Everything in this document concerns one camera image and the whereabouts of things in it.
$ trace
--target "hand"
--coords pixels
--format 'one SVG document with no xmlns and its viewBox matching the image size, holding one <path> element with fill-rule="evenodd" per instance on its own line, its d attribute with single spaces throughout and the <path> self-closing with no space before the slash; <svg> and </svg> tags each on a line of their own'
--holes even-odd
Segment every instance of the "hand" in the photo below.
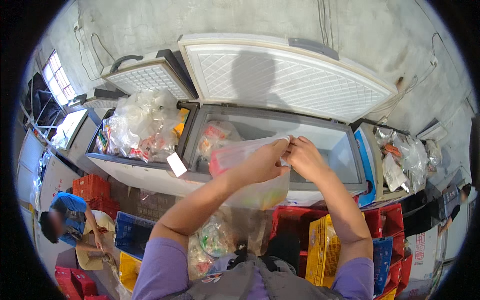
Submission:
<svg viewBox="0 0 480 300">
<path fill-rule="evenodd" d="M 290 167 L 282 166 L 280 163 L 280 156 L 287 147 L 288 141 L 286 139 L 276 140 L 271 144 L 260 147 L 244 162 L 227 172 L 234 180 L 240 180 L 245 185 L 264 182 L 281 176 L 290 171 Z"/>
<path fill-rule="evenodd" d="M 95 245 L 96 245 L 97 249 L 102 249 L 103 250 L 102 240 L 101 240 L 99 234 L 95 235 Z"/>
<path fill-rule="evenodd" d="M 298 138 L 290 136 L 290 145 L 282 158 L 291 164 L 295 171 L 312 182 L 318 179 L 320 173 L 330 169 L 315 145 L 304 136 Z"/>
</svg>

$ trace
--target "open freezer lid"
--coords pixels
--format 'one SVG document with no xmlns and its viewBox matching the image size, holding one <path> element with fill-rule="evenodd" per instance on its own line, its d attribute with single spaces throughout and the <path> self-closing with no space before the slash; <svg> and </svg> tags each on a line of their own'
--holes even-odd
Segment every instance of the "open freezer lid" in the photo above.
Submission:
<svg viewBox="0 0 480 300">
<path fill-rule="evenodd" d="M 167 88 L 177 100 L 197 98 L 190 78 L 168 49 L 121 57 L 104 69 L 102 78 L 129 95 Z"/>
<path fill-rule="evenodd" d="M 396 93 L 353 63 L 248 34 L 183 35 L 178 44 L 202 103 L 268 107 L 352 123 Z"/>
</svg>

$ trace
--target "concrete wall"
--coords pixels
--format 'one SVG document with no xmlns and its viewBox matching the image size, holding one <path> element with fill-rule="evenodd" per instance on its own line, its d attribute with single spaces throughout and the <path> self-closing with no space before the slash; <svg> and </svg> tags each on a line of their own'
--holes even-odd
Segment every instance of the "concrete wall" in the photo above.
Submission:
<svg viewBox="0 0 480 300">
<path fill-rule="evenodd" d="M 418 133 L 433 117 L 447 121 L 444 116 L 453 113 L 467 96 L 472 97 L 465 68 L 448 31 L 426 4 L 419 3 L 429 17 L 433 15 L 430 19 L 434 21 L 431 22 L 413 0 L 325 1 L 328 44 L 341 57 L 372 69 L 391 83 L 403 76 L 400 90 L 415 74 L 423 79 L 433 69 L 430 64 L 434 60 L 432 35 L 439 32 L 446 41 L 444 46 L 438 36 L 434 38 L 438 67 L 405 95 L 389 118 L 390 126 L 412 133 Z M 101 85 L 102 80 L 89 80 L 81 66 L 79 45 L 73 31 L 77 23 L 82 27 L 77 36 L 91 78 L 98 77 L 102 70 L 100 62 L 92 55 L 92 33 L 100 36 L 114 58 L 164 48 L 175 51 L 178 37 L 190 33 L 296 36 L 322 42 L 315 0 L 77 0 L 69 2 L 51 24 L 39 44 L 38 53 L 40 60 L 46 61 L 52 50 L 57 49 L 78 94 Z M 93 43 L 102 63 L 110 65 L 113 59 L 101 48 L 96 37 Z M 414 111 L 408 109 L 412 105 L 416 107 Z M 390 110 L 368 117 L 379 120 Z"/>
</svg>

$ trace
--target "red plastic crate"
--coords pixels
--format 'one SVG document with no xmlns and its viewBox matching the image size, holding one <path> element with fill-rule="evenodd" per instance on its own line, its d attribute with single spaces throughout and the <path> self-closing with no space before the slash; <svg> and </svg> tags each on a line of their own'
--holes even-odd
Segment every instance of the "red plastic crate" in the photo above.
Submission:
<svg viewBox="0 0 480 300">
<path fill-rule="evenodd" d="M 327 214 L 328 212 L 324 210 L 296 206 L 279 206 L 272 215 L 273 221 L 270 239 L 279 232 L 294 231 L 300 240 L 300 253 L 306 252 L 308 251 L 310 223 Z"/>
<path fill-rule="evenodd" d="M 68 300 L 82 300 L 83 297 L 75 288 L 75 285 L 72 282 L 64 282 L 60 284 L 61 292 L 65 295 Z"/>
<path fill-rule="evenodd" d="M 110 197 L 110 182 L 90 174 L 73 181 L 72 193 L 85 201 L 90 201 L 94 197 Z"/>
<path fill-rule="evenodd" d="M 365 221 L 372 239 L 391 237 L 403 231 L 403 214 L 400 203 L 364 211 Z M 385 215 L 385 224 L 382 226 L 382 215 Z"/>
<path fill-rule="evenodd" d="M 402 269 L 400 270 L 400 281 L 398 282 L 398 287 L 396 288 L 396 296 L 400 295 L 400 293 L 408 285 L 408 280 L 410 279 L 410 271 L 412 269 L 412 261 L 412 254 L 402 259 Z"/>
<path fill-rule="evenodd" d="M 72 282 L 73 275 L 70 268 L 55 266 L 55 279 L 60 282 Z"/>
<path fill-rule="evenodd" d="M 385 285 L 383 294 L 378 296 L 377 298 L 382 298 L 383 296 L 387 295 L 398 286 L 398 282 L 400 280 L 401 268 L 402 268 L 401 261 L 398 261 L 396 264 L 390 266 L 390 271 L 388 271 L 388 275 L 390 276 L 390 281 Z"/>
<path fill-rule="evenodd" d="M 394 236 L 403 231 L 403 214 L 400 203 L 380 207 L 380 214 L 386 214 L 385 225 L 382 229 L 384 237 Z"/>
<path fill-rule="evenodd" d="M 88 202 L 91 209 L 100 210 L 107 213 L 112 220 L 117 217 L 117 211 L 120 210 L 120 203 L 113 201 L 107 197 L 94 197 Z"/>
<path fill-rule="evenodd" d="M 393 247 L 392 247 L 392 260 L 390 265 L 396 264 L 398 261 L 403 259 L 405 255 L 405 233 L 399 232 L 393 236 Z"/>
<path fill-rule="evenodd" d="M 305 278 L 306 274 L 307 274 L 307 255 L 302 255 L 302 253 L 300 253 L 299 273 L 297 274 L 297 276 Z"/>
<path fill-rule="evenodd" d="M 380 209 L 373 209 L 364 211 L 365 221 L 367 222 L 368 229 L 372 239 L 381 238 L 382 235 L 382 219 L 380 218 Z"/>
<path fill-rule="evenodd" d="M 78 284 L 74 282 L 74 285 L 78 285 L 81 289 L 83 296 L 95 296 L 97 294 L 96 284 L 88 275 L 79 269 L 71 269 L 73 274 L 73 279 Z"/>
<path fill-rule="evenodd" d="M 85 296 L 84 300 L 110 300 L 108 296 L 101 295 L 101 296 Z"/>
</svg>

